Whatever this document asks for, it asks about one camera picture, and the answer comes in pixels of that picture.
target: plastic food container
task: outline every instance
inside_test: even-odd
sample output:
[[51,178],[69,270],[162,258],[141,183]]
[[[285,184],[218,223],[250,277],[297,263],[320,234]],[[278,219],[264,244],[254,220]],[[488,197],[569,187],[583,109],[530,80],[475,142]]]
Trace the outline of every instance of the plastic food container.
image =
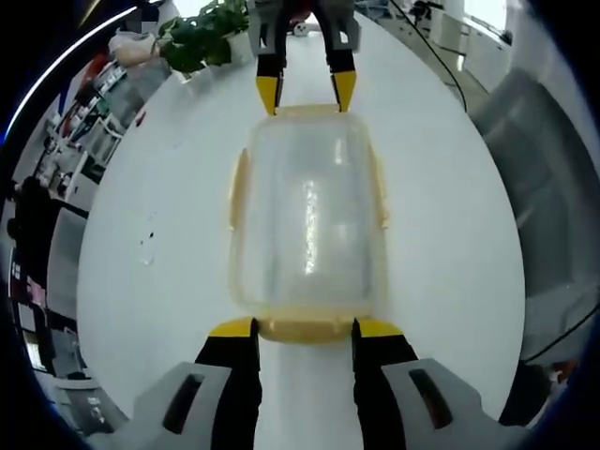
[[237,163],[230,284],[266,338],[343,338],[386,299],[381,170],[365,124],[337,108],[280,108]]

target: desk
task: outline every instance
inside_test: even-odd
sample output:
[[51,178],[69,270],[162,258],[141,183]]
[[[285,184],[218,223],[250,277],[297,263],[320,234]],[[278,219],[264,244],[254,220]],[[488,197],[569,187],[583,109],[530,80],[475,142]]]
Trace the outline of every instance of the desk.
[[486,91],[492,92],[510,71],[512,48],[482,25],[468,19],[465,23],[471,28],[471,32],[464,69]]
[[[435,357],[498,418],[517,368],[524,280],[511,205],[483,140],[416,55],[362,17],[351,109],[382,158],[389,308],[420,357]],[[334,102],[320,35],[288,38],[281,104]],[[218,323],[244,315],[227,280],[228,191],[265,116],[255,67],[194,91],[171,77],[131,127],[99,186],[82,244],[82,355],[113,401],[133,401]],[[140,248],[155,233],[152,263]],[[350,341],[261,341],[256,448],[362,449]]]
[[438,47],[454,53],[465,54],[470,28],[463,20],[443,9],[431,10],[429,39]]
[[63,197],[65,202],[77,206],[83,211],[92,209],[94,196],[98,190],[98,183],[95,183],[82,173],[83,167],[85,167],[85,163],[89,158],[89,154],[86,151],[83,151],[79,164],[77,164],[77,167],[71,175],[67,190],[65,191],[65,196]]
[[61,208],[50,246],[46,307],[76,320],[77,276],[85,219]]

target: black cable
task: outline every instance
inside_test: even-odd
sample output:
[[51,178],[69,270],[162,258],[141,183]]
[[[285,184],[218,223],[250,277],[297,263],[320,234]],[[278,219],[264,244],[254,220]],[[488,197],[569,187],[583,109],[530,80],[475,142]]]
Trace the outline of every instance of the black cable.
[[527,358],[525,361],[523,361],[523,363],[524,364],[531,363],[531,361],[539,358],[541,355],[546,353],[548,350],[550,350],[556,344],[558,344],[563,339],[565,339],[567,336],[569,336],[571,333],[573,333],[575,330],[577,330],[582,324],[584,324],[586,321],[588,321],[591,318],[591,316],[593,316],[599,308],[600,308],[600,303],[596,304],[596,306],[593,307],[592,310],[583,317],[583,319],[581,319],[579,322],[577,322],[575,325],[573,325],[567,331],[565,331],[560,336],[558,336],[556,339],[554,339],[552,342],[550,342],[546,347],[544,347],[542,350],[540,350],[534,356],[530,356],[529,358]]
[[431,50],[433,55],[437,58],[438,61],[440,61],[440,64],[443,66],[443,68],[445,68],[446,71],[448,72],[448,74],[450,75],[450,77],[452,77],[452,80],[454,81],[454,83],[457,86],[457,89],[460,93],[460,98],[462,100],[462,106],[465,109],[465,113],[467,113],[468,112],[467,111],[467,99],[465,98],[465,94],[464,94],[464,92],[462,92],[460,84],[458,84],[458,81],[457,81],[456,77],[454,76],[454,73],[452,73],[452,70],[450,70],[450,68],[448,68],[448,66],[444,63],[444,61],[442,61],[441,57],[429,45],[427,38],[421,34],[419,29],[416,27],[416,25],[411,21],[411,19],[409,19],[409,16],[406,15],[406,12],[404,12],[402,9],[400,9],[398,4],[394,0],[390,0],[390,2],[392,2],[392,5],[394,5],[396,7],[396,9],[400,12],[400,14],[402,14],[402,16],[404,16],[404,19],[406,20],[406,22],[408,22],[411,25],[411,27],[414,28],[414,31],[416,31],[416,34],[419,35],[419,37],[421,39],[423,39],[423,42],[425,42],[425,44]]

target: wall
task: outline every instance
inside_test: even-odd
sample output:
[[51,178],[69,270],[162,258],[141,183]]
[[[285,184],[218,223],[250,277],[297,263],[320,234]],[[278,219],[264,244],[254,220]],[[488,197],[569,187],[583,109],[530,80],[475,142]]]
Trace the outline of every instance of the wall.
[[446,14],[461,21],[465,14],[465,0],[444,0],[443,8]]
[[181,17],[196,16],[202,7],[208,5],[212,0],[173,0],[175,7]]
[[522,14],[523,6],[520,0],[506,0],[506,30],[510,30],[515,34],[517,30],[518,17]]
[[518,5],[514,13],[517,16],[512,18],[515,24],[513,67],[532,74],[559,103],[581,136],[590,152],[594,168],[600,175],[600,139],[593,115],[579,91],[573,72],[548,36],[544,25],[530,16],[525,9],[518,8]]
[[179,10],[177,9],[177,7],[175,6],[175,4],[173,3],[172,0],[168,0],[167,2],[163,3],[158,10],[160,11],[160,15],[158,16],[158,23],[157,23],[158,27],[160,27],[165,22],[168,22],[173,17],[177,17],[180,15]]

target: plant pot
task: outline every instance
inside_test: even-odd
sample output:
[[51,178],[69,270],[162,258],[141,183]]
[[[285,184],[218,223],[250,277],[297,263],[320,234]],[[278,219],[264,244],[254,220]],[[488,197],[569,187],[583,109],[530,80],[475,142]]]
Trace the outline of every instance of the plant pot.
[[254,54],[250,47],[250,38],[248,31],[238,33],[227,37],[227,41],[232,49],[232,64],[243,66],[254,61]]
[[175,76],[175,78],[177,80],[179,80],[179,82],[181,84],[187,84],[191,80],[193,80],[195,77],[197,77],[200,73],[202,73],[203,70],[196,70],[195,72],[185,73],[185,72],[180,72],[178,70],[171,69],[171,72]]
[[229,72],[234,70],[237,67],[236,64],[221,64],[220,66],[208,66],[210,68],[210,72],[213,74],[214,78],[220,78],[227,75]]

